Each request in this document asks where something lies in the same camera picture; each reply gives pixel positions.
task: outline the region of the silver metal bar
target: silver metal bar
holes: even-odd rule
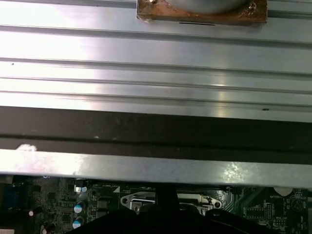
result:
[[[0,57],[312,73],[305,49],[21,32],[0,32]]]
[[[125,96],[163,99],[206,100],[220,102],[312,105],[310,94],[288,94],[257,91],[210,90],[205,88],[164,87],[138,84],[93,84],[83,82],[0,79],[0,90],[21,93]]]
[[[119,181],[308,188],[311,165],[197,161],[0,150],[2,174]]]
[[[245,43],[247,40],[255,40],[263,45],[270,41],[312,42],[312,21],[307,19],[270,18],[263,28],[254,29],[224,25],[185,25],[165,21],[154,21],[147,24],[137,20],[133,16],[135,14],[136,10],[130,8],[0,1],[0,25],[44,27],[46,32],[48,32],[47,28],[88,29],[100,32],[141,33],[140,37],[160,34],[160,37],[175,35],[175,39],[188,36],[189,39],[198,37],[222,40],[244,39]]]
[[[275,110],[273,108],[270,111],[262,111],[267,107],[266,105],[228,107],[218,103],[196,105],[188,101],[170,103],[168,100],[161,100],[153,103],[150,100],[139,102],[132,99],[99,99],[96,97],[93,100],[87,100],[84,96],[0,93],[0,106],[312,122],[312,113],[309,110]]]
[[[257,29],[32,2],[0,1],[0,105],[312,121],[311,2],[269,1],[282,15]]]

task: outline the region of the green circuit board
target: green circuit board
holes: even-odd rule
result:
[[[78,218],[83,223],[110,211],[127,209],[120,202],[125,195],[153,191],[153,187],[134,184],[112,184],[97,180],[53,177],[16,176],[6,185],[1,212],[20,212],[41,206],[29,234],[40,234],[44,223],[54,223],[54,234],[73,229]],[[204,194],[222,203],[222,209],[257,222],[281,234],[308,233],[308,190],[293,189],[281,196],[274,188],[214,187],[178,188],[178,193]],[[74,207],[83,201],[79,214]]]

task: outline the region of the electrolytic capacitor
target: electrolytic capacitor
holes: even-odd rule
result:
[[[77,217],[75,221],[73,222],[73,228],[76,229],[78,227],[81,227],[84,223],[83,217]]]
[[[41,234],[49,234],[55,230],[55,224],[50,223],[44,229],[42,229]]]
[[[76,206],[74,207],[74,212],[76,214],[79,214],[82,212],[82,210],[85,208],[85,203],[83,201],[80,201],[76,204]]]
[[[35,209],[28,212],[30,217],[36,216],[37,214],[43,212],[43,208],[41,206],[37,206]]]

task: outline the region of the motherboard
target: motherboard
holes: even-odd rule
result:
[[[281,234],[308,233],[305,189],[179,186],[177,193],[181,204],[192,204],[203,215],[209,209],[223,209]],[[0,211],[31,218],[31,225],[17,233],[63,234],[111,211],[139,212],[145,203],[154,202],[153,194],[154,187],[145,184],[15,176],[0,193]]]

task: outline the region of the screw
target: screw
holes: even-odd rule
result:
[[[216,202],[216,203],[214,204],[214,207],[216,207],[216,208],[220,208],[220,206],[221,206],[220,202]]]

